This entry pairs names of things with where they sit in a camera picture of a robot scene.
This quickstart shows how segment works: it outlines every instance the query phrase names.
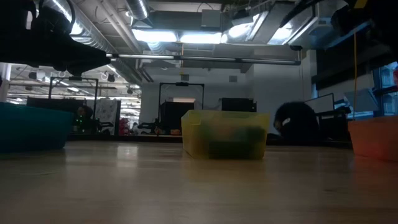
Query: black machine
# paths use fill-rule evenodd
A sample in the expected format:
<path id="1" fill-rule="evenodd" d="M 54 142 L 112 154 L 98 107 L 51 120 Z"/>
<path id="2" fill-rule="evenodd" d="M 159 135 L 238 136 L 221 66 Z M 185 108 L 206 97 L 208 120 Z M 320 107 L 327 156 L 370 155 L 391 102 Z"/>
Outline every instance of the black machine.
<path id="1" fill-rule="evenodd" d="M 67 0 L 72 21 L 39 1 L 39 16 L 33 0 L 3 0 L 0 14 L 0 62 L 22 63 L 31 67 L 50 66 L 74 76 L 109 64 L 106 52 L 74 41 L 70 36 L 75 23 L 73 4 Z M 26 29 L 28 13 L 31 29 Z"/>
<path id="2" fill-rule="evenodd" d="M 257 103 L 253 99 L 222 98 L 221 104 L 223 111 L 257 112 Z"/>

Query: black frame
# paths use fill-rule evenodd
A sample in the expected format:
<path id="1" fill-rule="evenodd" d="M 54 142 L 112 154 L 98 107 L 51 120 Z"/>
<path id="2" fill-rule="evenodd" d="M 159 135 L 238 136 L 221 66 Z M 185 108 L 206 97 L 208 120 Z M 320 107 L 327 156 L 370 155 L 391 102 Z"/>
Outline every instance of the black frame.
<path id="1" fill-rule="evenodd" d="M 335 102 L 335 94 L 334 93 L 329 93 L 329 94 L 326 94 L 326 95 L 323 95 L 323 96 L 318 96 L 318 97 L 316 97 L 314 99 L 304 101 L 304 103 L 309 102 L 309 101 L 313 101 L 313 100 L 316 100 L 316 99 L 319 99 L 319 98 L 322 98 L 322 97 L 326 97 L 326 96 L 329 96 L 329 95 L 331 95 L 331 100 L 333 101 L 333 110 L 332 111 L 334 111 L 335 110 L 335 104 L 336 104 L 336 102 Z"/>
<path id="2" fill-rule="evenodd" d="M 97 94 L 98 94 L 98 79 L 97 78 L 80 78 L 80 77 L 51 77 L 50 78 L 50 90 L 49 90 L 49 99 L 51 99 L 51 94 L 52 94 L 52 88 L 57 87 L 57 85 L 52 86 L 52 81 L 54 79 L 59 79 L 60 82 L 64 79 L 68 79 L 68 80 L 74 80 L 74 81 L 82 81 L 82 80 L 94 80 L 95 81 L 95 95 L 94 95 L 94 108 L 93 108 L 93 119 L 95 119 L 95 111 L 97 108 Z"/>
<path id="3" fill-rule="evenodd" d="M 157 106 L 157 120 L 160 122 L 160 97 L 162 96 L 162 85 L 175 85 L 175 86 L 190 86 L 190 85 L 198 85 L 202 87 L 202 92 L 201 92 L 201 109 L 204 109 L 205 106 L 205 84 L 197 84 L 197 83 L 159 83 L 159 100 L 158 100 L 158 106 Z"/>

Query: pillar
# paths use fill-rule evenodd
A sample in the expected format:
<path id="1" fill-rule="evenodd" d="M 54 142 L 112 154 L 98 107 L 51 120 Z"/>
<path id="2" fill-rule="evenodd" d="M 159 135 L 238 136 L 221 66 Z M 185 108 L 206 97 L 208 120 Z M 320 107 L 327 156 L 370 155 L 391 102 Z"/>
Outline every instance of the pillar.
<path id="1" fill-rule="evenodd" d="M 2 80 L 2 84 L 0 86 L 0 102 L 6 102 L 11 77 L 10 63 L 0 63 L 0 77 Z"/>

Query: ceiling vent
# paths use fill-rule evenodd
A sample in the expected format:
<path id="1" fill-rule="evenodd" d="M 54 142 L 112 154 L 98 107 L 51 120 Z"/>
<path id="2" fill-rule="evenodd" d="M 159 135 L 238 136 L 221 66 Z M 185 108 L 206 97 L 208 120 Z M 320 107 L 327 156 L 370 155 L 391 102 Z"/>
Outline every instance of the ceiling vent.
<path id="1" fill-rule="evenodd" d="M 181 74 L 181 81 L 189 81 L 189 75 L 188 74 Z"/>
<path id="2" fill-rule="evenodd" d="M 237 83 L 237 82 L 238 82 L 238 76 L 236 76 L 236 75 L 230 75 L 230 76 L 229 76 L 229 82 L 231 82 L 231 83 Z"/>

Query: wall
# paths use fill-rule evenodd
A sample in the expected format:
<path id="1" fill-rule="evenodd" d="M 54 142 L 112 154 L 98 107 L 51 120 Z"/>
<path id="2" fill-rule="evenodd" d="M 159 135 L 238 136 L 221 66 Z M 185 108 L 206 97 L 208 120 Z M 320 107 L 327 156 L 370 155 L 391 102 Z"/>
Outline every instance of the wall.
<path id="1" fill-rule="evenodd" d="M 257 112 L 269 113 L 269 132 L 277 133 L 273 127 L 276 110 L 284 103 L 307 101 L 313 98 L 311 77 L 316 75 L 316 52 L 309 50 L 299 66 L 253 65 L 246 74 L 251 83 Z"/>
<path id="2" fill-rule="evenodd" d="M 270 114 L 269 131 L 277 133 L 273 127 L 276 110 L 286 102 L 306 101 L 313 98 L 311 77 L 316 75 L 316 52 L 309 50 L 300 66 L 286 65 L 253 65 L 246 74 L 240 75 L 234 70 L 212 70 L 211 75 L 199 77 L 194 71 L 187 71 L 197 81 L 206 82 L 205 109 L 219 110 L 222 97 L 226 98 L 253 98 L 257 102 L 257 111 Z M 228 83 L 228 75 L 237 74 L 236 84 Z M 195 105 L 201 108 L 200 88 L 164 87 L 161 100 L 168 97 L 196 98 Z M 153 122 L 157 117 L 159 84 L 145 84 L 142 86 L 142 101 L 140 122 Z"/>
<path id="3" fill-rule="evenodd" d="M 160 102 L 171 101 L 170 98 L 195 98 L 195 109 L 201 109 L 201 86 L 163 85 Z M 221 98 L 247 98 L 245 85 L 205 85 L 205 110 L 220 110 Z M 146 83 L 142 85 L 140 123 L 153 122 L 157 118 L 159 100 L 159 84 Z"/>
<path id="4" fill-rule="evenodd" d="M 357 90 L 362 90 L 364 88 L 373 88 L 373 74 L 361 75 L 357 79 Z M 320 96 L 327 95 L 329 93 L 334 93 L 335 101 L 342 100 L 344 98 L 344 93 L 354 91 L 354 80 L 347 80 L 342 83 L 329 86 L 327 88 L 318 91 Z"/>

